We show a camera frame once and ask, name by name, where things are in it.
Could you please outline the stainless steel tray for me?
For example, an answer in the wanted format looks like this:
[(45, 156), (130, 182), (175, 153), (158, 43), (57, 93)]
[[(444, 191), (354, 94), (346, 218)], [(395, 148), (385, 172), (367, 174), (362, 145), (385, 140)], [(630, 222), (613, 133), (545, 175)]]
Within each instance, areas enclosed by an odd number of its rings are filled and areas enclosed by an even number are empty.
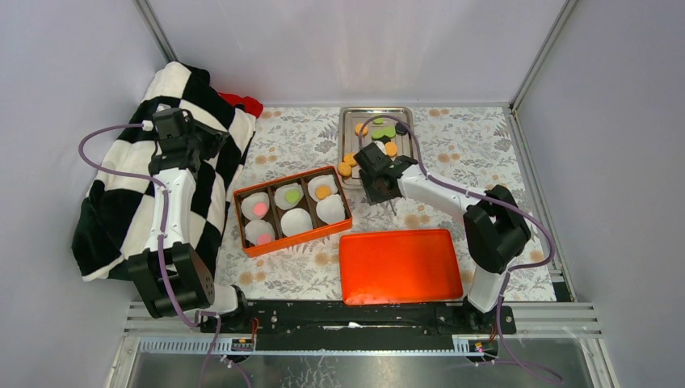
[[(365, 123), (367, 120), (371, 119), (368, 124), (368, 134), (363, 137), (363, 146), (372, 143), (372, 130), (375, 128), (383, 128), (388, 126), (393, 126), (397, 123), (394, 119), (383, 118), (385, 122), (382, 125), (374, 125), (372, 122), (375, 120), (373, 117), (379, 115), (388, 115), (395, 117), (397, 120), (401, 120), (407, 123), (410, 127), (414, 126), (413, 113), (409, 108), (406, 107), (348, 107), (341, 108), (339, 115), (339, 125), (338, 125), (338, 163), (343, 162), (343, 156), (345, 154), (354, 153), (356, 154), (359, 147), (359, 136), (355, 135), (354, 127), (358, 123)], [(396, 135), (394, 138), (381, 138), (378, 141), (386, 142), (391, 141), (395, 143), (398, 147), (398, 154), (409, 156), (415, 158), (414, 143), (410, 138), (410, 135), (405, 136)], [(359, 167), (352, 167), (352, 173), (349, 177), (341, 177), (342, 186), (346, 189), (358, 190), (362, 189), (362, 181), (359, 177)]]

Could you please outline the pink cookie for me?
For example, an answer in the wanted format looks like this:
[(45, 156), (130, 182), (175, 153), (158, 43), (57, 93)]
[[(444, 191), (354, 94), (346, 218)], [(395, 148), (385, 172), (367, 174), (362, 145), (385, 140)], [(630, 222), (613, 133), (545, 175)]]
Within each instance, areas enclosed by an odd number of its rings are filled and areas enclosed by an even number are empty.
[(256, 240), (256, 245), (261, 246), (264, 244), (271, 243), (273, 241), (273, 236), (269, 233), (260, 234)]
[(268, 210), (269, 205), (266, 202), (258, 202), (252, 208), (252, 212), (257, 218), (264, 217)]

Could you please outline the orange cookie tin box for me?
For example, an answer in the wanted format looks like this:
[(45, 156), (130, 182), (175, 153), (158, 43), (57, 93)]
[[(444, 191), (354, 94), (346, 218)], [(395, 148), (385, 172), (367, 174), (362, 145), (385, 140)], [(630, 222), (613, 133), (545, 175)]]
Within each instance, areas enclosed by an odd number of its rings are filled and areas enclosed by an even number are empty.
[[(338, 186), (338, 193), (342, 197), (346, 211), (346, 219), (344, 221), (327, 225), (319, 219), (316, 214), (317, 203), (308, 193), (307, 183), (314, 177), (318, 175), (333, 175), (336, 178), (336, 184)], [(301, 208), (306, 210), (313, 221), (313, 229), (292, 237), (285, 237), (281, 230), (280, 218), (285, 212), (279, 209), (274, 202), (274, 191), (288, 183), (299, 183), (303, 189), (304, 196), (299, 204), (295, 208)], [(262, 218), (264, 221), (270, 222), (275, 231), (276, 239), (273, 242), (264, 244), (261, 246), (255, 246), (246, 240), (246, 235), (244, 231), (245, 225), (250, 222), (242, 215), (241, 202), (249, 194), (255, 192), (266, 192), (269, 196), (270, 210), (267, 215)], [(241, 235), (242, 249), (249, 257), (255, 257), (258, 255), (264, 255), (273, 251), (278, 251), (280, 249), (285, 249), (288, 247), (295, 246), (297, 244), (306, 243), (308, 241), (323, 238), (330, 234), (335, 234), (343, 232), (344, 230), (349, 230), (352, 225), (351, 211), (347, 203), (347, 199), (344, 196), (343, 188), (340, 184), (340, 179), (337, 176), (336, 170), (332, 166), (322, 167), (311, 171), (301, 172), (299, 174), (291, 175), (281, 179), (272, 180), (270, 182), (261, 183), (252, 187), (243, 188), (237, 190), (233, 194), (233, 204), (235, 205), (237, 213), (237, 224), (239, 227), (239, 232)]]

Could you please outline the steel tongs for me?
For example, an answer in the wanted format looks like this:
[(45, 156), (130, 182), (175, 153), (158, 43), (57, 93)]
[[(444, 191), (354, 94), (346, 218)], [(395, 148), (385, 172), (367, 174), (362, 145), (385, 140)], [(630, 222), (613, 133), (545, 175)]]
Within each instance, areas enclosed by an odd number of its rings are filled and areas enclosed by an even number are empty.
[(393, 217), (396, 217), (396, 216), (397, 216), (397, 210), (396, 210), (395, 205), (394, 205), (394, 203), (393, 203), (392, 200), (389, 200), (389, 201), (388, 201), (388, 206), (389, 206), (389, 208), (390, 208), (390, 210), (391, 210), (391, 213), (392, 213)]

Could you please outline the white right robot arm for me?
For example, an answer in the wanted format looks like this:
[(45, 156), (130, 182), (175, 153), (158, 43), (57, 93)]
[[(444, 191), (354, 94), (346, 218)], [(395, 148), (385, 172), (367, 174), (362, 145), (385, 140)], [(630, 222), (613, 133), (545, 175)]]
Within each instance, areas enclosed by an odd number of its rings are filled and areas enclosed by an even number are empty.
[(408, 198), (462, 219), (469, 254), (476, 264), (463, 320), (470, 331), (486, 331), (495, 322), (493, 308), (503, 293), (505, 272), (532, 236), (511, 192), (501, 185), (484, 192), (468, 191), (432, 175), (417, 159), (391, 158), (375, 143), (353, 154), (353, 159), (371, 204)]

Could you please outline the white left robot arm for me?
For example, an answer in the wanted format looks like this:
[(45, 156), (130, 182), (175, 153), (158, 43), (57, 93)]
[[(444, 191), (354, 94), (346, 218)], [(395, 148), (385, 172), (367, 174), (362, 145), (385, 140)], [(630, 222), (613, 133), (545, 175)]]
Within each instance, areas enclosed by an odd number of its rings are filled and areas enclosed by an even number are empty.
[(154, 318), (189, 310), (219, 314), (232, 332), (250, 324), (249, 308), (233, 286), (217, 288), (191, 245), (191, 200), (202, 162), (218, 155), (228, 134), (167, 108), (152, 115), (157, 152), (148, 165), (155, 187), (152, 224), (143, 251), (129, 258), (128, 273)]

